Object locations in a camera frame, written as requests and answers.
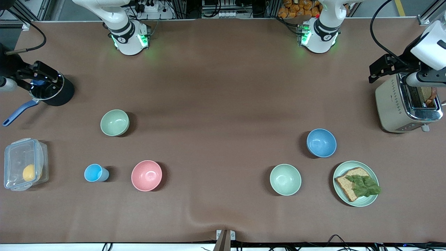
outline toaster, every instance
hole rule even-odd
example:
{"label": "toaster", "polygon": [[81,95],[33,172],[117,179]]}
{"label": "toaster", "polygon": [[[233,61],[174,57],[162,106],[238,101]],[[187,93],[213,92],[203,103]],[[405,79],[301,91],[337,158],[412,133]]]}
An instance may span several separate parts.
{"label": "toaster", "polygon": [[381,125],[391,133],[407,133],[418,127],[427,132],[428,124],[443,117],[441,102],[437,95],[427,106],[420,98],[420,88],[405,83],[406,76],[407,73],[394,74],[376,89]]}

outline blue bowl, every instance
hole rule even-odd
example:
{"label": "blue bowl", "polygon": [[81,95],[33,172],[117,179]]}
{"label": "blue bowl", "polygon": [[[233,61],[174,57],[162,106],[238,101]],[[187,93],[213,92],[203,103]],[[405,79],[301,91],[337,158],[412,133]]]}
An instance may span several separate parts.
{"label": "blue bowl", "polygon": [[325,129],[314,129],[307,137],[307,148],[317,157],[330,157],[336,151],[336,139]]}

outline yellow tape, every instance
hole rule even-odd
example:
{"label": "yellow tape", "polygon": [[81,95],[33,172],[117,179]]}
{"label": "yellow tape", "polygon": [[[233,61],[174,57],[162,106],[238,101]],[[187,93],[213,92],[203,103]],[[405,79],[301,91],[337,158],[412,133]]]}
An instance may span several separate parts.
{"label": "yellow tape", "polygon": [[395,0],[396,8],[398,9],[398,13],[400,17],[405,17],[406,13],[404,13],[403,5],[401,4],[401,0]]}

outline cup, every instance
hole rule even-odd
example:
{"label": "cup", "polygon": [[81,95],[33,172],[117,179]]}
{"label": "cup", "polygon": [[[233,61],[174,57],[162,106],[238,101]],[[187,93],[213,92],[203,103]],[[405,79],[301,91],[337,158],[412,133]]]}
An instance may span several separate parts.
{"label": "cup", "polygon": [[84,172],[84,178],[90,182],[106,181],[110,173],[98,164],[89,165]]}

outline toast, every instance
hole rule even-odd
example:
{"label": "toast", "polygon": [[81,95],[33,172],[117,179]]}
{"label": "toast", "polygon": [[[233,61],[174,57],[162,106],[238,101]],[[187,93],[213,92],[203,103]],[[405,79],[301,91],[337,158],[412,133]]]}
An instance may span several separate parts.
{"label": "toast", "polygon": [[344,191],[345,195],[347,196],[348,200],[351,202],[354,202],[358,197],[355,195],[355,192],[353,191],[353,182],[347,180],[345,176],[347,175],[359,175],[359,176],[370,176],[364,169],[357,167],[349,170],[344,175],[336,178],[336,182],[341,187],[341,189]]}

